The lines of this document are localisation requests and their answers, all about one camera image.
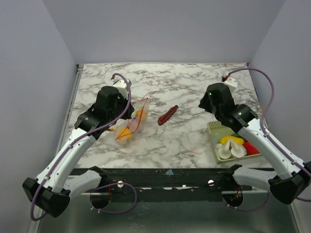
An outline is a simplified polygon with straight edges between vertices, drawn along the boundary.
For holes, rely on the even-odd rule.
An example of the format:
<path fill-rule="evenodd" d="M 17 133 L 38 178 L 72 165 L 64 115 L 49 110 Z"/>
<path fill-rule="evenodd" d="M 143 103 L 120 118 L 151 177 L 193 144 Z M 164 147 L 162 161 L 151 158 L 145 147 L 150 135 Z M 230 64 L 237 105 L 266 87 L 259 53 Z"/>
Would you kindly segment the beige plastic basket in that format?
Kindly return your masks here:
<path fill-rule="evenodd" d="M 219 164 L 260 156 L 259 151 L 249 141 L 219 121 L 209 122 L 206 132 L 215 160 Z"/>

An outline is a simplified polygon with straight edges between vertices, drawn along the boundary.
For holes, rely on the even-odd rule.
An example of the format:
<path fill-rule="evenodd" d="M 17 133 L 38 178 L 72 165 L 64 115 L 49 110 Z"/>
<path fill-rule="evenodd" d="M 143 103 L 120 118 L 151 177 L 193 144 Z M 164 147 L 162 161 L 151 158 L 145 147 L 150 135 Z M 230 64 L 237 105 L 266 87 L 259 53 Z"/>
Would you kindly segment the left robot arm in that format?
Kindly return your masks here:
<path fill-rule="evenodd" d="M 134 108 L 130 101 L 131 89 L 125 84 L 100 89 L 96 101 L 78 116 L 69 138 L 53 160 L 35 178 L 23 182 L 32 211 L 39 207 L 44 214 L 58 217 L 73 198 L 89 190 L 102 192 L 111 186 L 106 172 L 97 166 L 73 179 L 69 175 L 103 132 L 119 119 L 131 119 Z"/>

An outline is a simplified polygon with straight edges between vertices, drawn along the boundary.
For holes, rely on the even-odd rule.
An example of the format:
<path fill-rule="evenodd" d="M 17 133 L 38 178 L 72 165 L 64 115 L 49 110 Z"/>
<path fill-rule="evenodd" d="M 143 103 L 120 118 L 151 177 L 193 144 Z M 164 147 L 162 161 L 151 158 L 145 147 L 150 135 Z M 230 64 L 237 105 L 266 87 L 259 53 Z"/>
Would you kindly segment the black mounting rail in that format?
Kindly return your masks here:
<path fill-rule="evenodd" d="M 89 192 L 108 195 L 112 202 L 218 202 L 224 192 L 251 190 L 234 181 L 235 168 L 99 168 L 99 189 Z"/>

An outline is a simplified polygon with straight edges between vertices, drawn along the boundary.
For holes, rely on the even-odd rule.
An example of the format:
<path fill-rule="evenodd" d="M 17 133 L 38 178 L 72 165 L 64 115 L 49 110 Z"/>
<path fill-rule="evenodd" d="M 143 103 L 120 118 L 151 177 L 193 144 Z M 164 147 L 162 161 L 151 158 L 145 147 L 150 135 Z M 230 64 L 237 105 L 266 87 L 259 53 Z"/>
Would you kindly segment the white toy garlic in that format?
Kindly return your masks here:
<path fill-rule="evenodd" d="M 218 143 L 216 144 L 216 149 L 219 157 L 221 159 L 229 159 L 232 155 L 230 150 L 231 140 L 227 140 L 225 144 Z"/>
<path fill-rule="evenodd" d="M 246 155 L 246 149 L 244 148 L 244 146 L 239 145 L 234 141 L 231 141 L 230 144 L 231 144 L 230 151 L 233 157 L 242 158 Z"/>

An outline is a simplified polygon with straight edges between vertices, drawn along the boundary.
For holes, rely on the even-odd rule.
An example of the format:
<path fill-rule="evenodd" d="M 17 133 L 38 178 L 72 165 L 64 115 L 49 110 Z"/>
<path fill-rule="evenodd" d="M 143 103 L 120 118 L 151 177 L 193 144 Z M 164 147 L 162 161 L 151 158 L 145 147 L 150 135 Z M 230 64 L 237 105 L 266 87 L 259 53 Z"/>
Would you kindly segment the yellow toy bell pepper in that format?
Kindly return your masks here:
<path fill-rule="evenodd" d="M 130 129 L 128 127 L 124 127 L 118 132 L 116 140 L 120 143 L 126 143 L 131 140 L 132 137 L 133 133 L 130 132 Z"/>

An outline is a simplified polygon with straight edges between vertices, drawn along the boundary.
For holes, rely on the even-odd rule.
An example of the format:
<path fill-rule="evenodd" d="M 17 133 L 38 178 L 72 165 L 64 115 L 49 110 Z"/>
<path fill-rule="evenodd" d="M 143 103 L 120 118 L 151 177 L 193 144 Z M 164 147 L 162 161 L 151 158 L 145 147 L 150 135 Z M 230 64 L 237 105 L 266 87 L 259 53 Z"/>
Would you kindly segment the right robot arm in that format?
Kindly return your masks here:
<path fill-rule="evenodd" d="M 274 169 L 268 172 L 235 165 L 223 179 L 227 189 L 252 186 L 269 191 L 284 204 L 291 204 L 310 185 L 311 164 L 291 153 L 261 126 L 260 118 L 250 107 L 235 104 L 227 85 L 209 85 L 199 108 L 214 114 L 222 125 L 249 141 Z"/>

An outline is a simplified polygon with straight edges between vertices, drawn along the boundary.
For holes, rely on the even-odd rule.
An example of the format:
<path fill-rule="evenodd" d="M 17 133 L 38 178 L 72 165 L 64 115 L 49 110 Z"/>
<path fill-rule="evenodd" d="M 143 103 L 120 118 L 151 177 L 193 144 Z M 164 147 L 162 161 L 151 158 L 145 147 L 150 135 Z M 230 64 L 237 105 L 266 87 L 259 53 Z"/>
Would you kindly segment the red toy pepper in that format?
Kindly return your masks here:
<path fill-rule="evenodd" d="M 260 152 L 249 141 L 246 141 L 243 146 L 246 149 L 247 155 L 260 154 Z"/>

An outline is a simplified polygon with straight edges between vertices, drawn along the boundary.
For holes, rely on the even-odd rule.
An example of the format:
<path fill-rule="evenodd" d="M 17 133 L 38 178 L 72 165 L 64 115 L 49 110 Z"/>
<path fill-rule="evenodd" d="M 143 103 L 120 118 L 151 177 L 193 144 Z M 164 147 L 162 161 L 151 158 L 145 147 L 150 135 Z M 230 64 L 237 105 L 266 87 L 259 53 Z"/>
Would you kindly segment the orange toy carrot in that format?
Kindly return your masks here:
<path fill-rule="evenodd" d="M 140 110 L 138 110 L 138 111 L 136 112 L 135 118 L 138 120 L 137 126 L 139 126 L 139 125 L 141 124 L 141 121 L 142 121 L 142 119 L 143 119 L 143 115 L 144 115 L 144 113 L 143 113 L 143 110 L 142 110 L 142 109 L 140 109 Z"/>

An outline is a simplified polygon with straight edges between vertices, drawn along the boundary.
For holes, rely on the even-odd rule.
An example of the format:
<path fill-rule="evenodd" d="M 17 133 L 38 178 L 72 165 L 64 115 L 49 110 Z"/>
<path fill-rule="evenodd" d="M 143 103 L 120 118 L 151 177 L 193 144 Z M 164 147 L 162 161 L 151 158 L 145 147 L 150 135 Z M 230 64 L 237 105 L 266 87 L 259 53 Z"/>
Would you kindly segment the red black utility knife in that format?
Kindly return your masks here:
<path fill-rule="evenodd" d="M 158 125 L 163 125 L 177 111 L 178 105 L 171 107 L 164 115 L 158 118 Z"/>

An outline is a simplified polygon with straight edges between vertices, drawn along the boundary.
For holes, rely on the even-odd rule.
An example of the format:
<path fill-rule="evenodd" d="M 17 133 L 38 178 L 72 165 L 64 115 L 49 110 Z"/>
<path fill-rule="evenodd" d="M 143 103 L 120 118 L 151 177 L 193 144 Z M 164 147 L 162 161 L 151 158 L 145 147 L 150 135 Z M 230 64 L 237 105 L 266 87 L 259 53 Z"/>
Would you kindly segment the clear zip top bag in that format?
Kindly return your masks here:
<path fill-rule="evenodd" d="M 119 124 L 114 129 L 115 141 L 126 144 L 145 126 L 149 113 L 150 98 L 141 99 L 132 104 L 132 118 Z"/>

